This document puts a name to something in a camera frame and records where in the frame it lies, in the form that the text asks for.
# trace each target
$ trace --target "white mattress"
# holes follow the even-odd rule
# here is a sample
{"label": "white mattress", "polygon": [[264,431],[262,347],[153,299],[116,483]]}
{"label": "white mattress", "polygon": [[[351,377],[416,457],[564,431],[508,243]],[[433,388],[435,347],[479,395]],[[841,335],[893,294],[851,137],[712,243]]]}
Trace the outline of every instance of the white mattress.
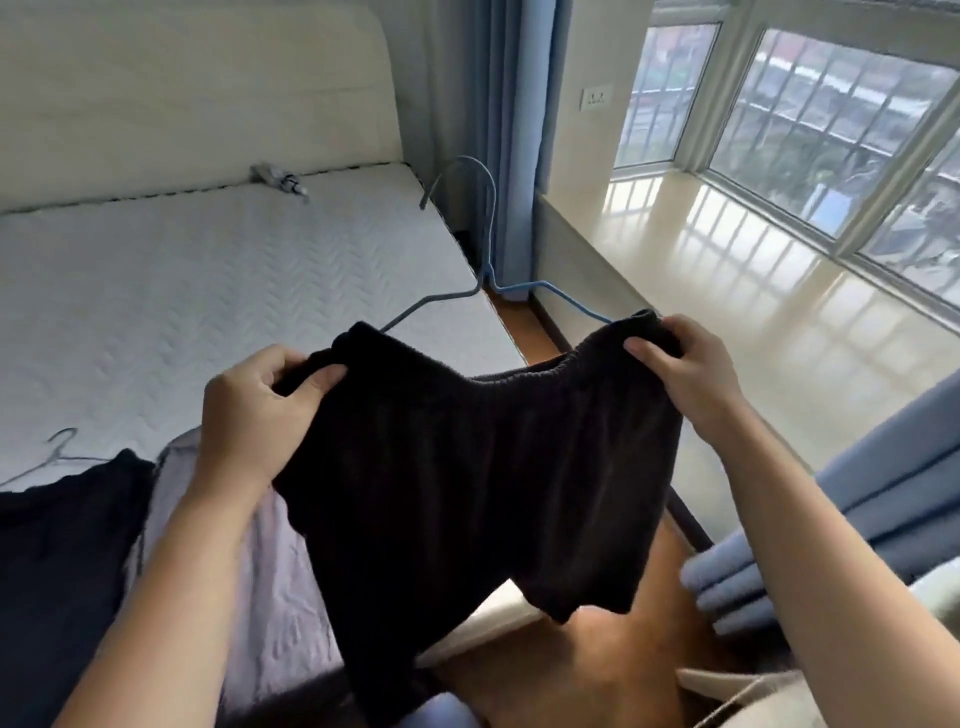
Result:
{"label": "white mattress", "polygon": [[[78,433],[64,454],[153,458],[200,421],[206,381],[249,353],[321,349],[473,284],[406,166],[304,182],[308,205],[241,185],[0,217],[0,482],[65,427]],[[432,303],[392,335],[465,375],[523,365],[483,295]],[[480,614],[487,634],[531,609],[508,588]]]}

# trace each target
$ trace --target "beige fabric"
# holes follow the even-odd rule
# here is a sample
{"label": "beige fabric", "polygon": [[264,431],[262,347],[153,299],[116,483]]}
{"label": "beige fabric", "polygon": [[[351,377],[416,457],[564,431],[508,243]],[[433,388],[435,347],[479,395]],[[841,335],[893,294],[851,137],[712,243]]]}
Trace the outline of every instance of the beige fabric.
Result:
{"label": "beige fabric", "polygon": [[[677,670],[677,682],[681,688],[696,692],[704,697],[711,697],[720,702],[732,700],[738,705],[756,703],[780,688],[801,679],[799,670],[787,672],[771,672],[768,674],[743,674],[739,672],[713,672],[706,669],[681,667]],[[736,697],[745,691],[756,680],[760,684],[747,691],[742,697]]]}
{"label": "beige fabric", "polygon": [[[960,640],[960,557],[940,565],[910,587],[913,595]],[[741,697],[737,694],[757,678],[763,684]],[[681,687],[716,700],[747,706],[723,728],[820,728],[826,726],[799,670],[769,675],[711,672],[682,667]]]}
{"label": "beige fabric", "polygon": [[9,12],[0,88],[0,211],[402,160],[358,6]]}

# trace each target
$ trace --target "wooden floor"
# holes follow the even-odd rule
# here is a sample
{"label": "wooden floor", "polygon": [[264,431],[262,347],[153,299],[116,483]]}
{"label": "wooden floor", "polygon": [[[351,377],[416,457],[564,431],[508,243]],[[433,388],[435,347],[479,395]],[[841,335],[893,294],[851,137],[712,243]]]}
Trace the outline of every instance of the wooden floor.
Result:
{"label": "wooden floor", "polygon": [[[526,304],[494,304],[528,363],[559,354]],[[544,619],[437,671],[492,728],[692,725],[703,706],[682,698],[675,668],[734,665],[680,585],[689,553],[666,516],[629,615],[583,608],[564,626]],[[361,724],[356,716],[335,722]]]}

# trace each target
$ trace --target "quilted mattress cover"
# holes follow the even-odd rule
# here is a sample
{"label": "quilted mattress cover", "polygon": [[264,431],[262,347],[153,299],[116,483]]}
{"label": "quilted mattress cover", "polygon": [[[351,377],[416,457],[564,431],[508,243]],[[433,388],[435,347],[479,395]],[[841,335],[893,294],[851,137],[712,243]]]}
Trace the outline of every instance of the quilted mattress cover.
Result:
{"label": "quilted mattress cover", "polygon": [[[358,320],[382,325],[473,285],[405,165],[304,184],[309,204],[245,184],[0,216],[0,482],[67,427],[65,455],[154,459],[200,421],[206,381],[254,350],[311,352]],[[392,335],[468,376],[523,366],[483,295],[432,303]],[[505,585],[435,656],[533,614]]]}

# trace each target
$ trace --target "wire hanger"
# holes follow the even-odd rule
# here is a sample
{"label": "wire hanger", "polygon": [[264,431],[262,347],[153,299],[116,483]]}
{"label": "wire hanger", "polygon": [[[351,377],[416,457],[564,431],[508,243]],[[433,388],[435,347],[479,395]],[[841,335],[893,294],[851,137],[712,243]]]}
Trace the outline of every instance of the wire hanger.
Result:
{"label": "wire hanger", "polygon": [[412,306],[407,308],[403,313],[393,319],[389,324],[387,324],[380,331],[386,333],[391,328],[399,324],[403,319],[407,318],[414,311],[422,308],[428,303],[435,303],[437,301],[453,301],[454,299],[465,299],[470,296],[475,296],[480,292],[480,289],[483,288],[484,283],[488,284],[491,290],[494,293],[512,293],[514,291],[530,291],[534,288],[546,288],[548,291],[560,296],[564,301],[570,303],[572,306],[576,307],[578,310],[587,314],[590,318],[596,319],[604,324],[609,324],[611,319],[603,316],[596,311],[591,311],[589,308],[584,306],[582,303],[574,299],[572,296],[568,296],[562,290],[560,290],[553,283],[550,283],[546,280],[530,280],[524,283],[514,283],[513,285],[498,285],[496,282],[496,274],[493,272],[492,264],[492,255],[493,255],[493,221],[496,219],[496,182],[493,179],[493,175],[490,170],[487,168],[487,165],[484,164],[476,157],[471,157],[469,155],[459,155],[451,159],[444,167],[443,171],[437,175],[436,179],[433,181],[433,184],[430,185],[430,189],[423,193],[423,197],[420,198],[420,209],[426,209],[427,201],[430,199],[430,196],[433,195],[434,189],[437,188],[437,182],[440,181],[441,177],[446,173],[446,171],[452,167],[454,164],[460,161],[469,161],[474,164],[479,164],[480,168],[487,174],[487,179],[490,181],[490,188],[492,194],[492,204],[490,208],[490,215],[487,218],[487,234],[483,236],[483,249],[481,252],[481,264],[480,270],[477,273],[477,282],[469,291],[458,291],[455,293],[436,293],[431,296],[424,296],[419,301],[414,303]]}
{"label": "wire hanger", "polygon": [[71,440],[73,440],[77,436],[78,430],[76,427],[65,427],[59,432],[55,432],[47,439],[47,442],[48,443],[54,442],[64,432],[66,433],[67,436],[63,439],[62,442],[59,442],[56,445],[54,445],[53,450],[50,452],[49,455],[47,455],[46,459],[42,463],[40,463],[39,465],[34,465],[32,468],[28,468],[20,475],[14,475],[12,478],[9,478],[8,480],[4,480],[2,483],[0,483],[0,488],[10,485],[11,483],[19,480],[20,478],[26,477],[30,473],[36,473],[36,471],[42,470],[46,468],[48,465],[57,465],[58,463],[81,463],[81,462],[108,463],[109,462],[108,459],[105,459],[102,457],[79,457],[79,456],[71,456],[71,455],[63,454],[63,448],[65,448],[67,443],[69,443]]}

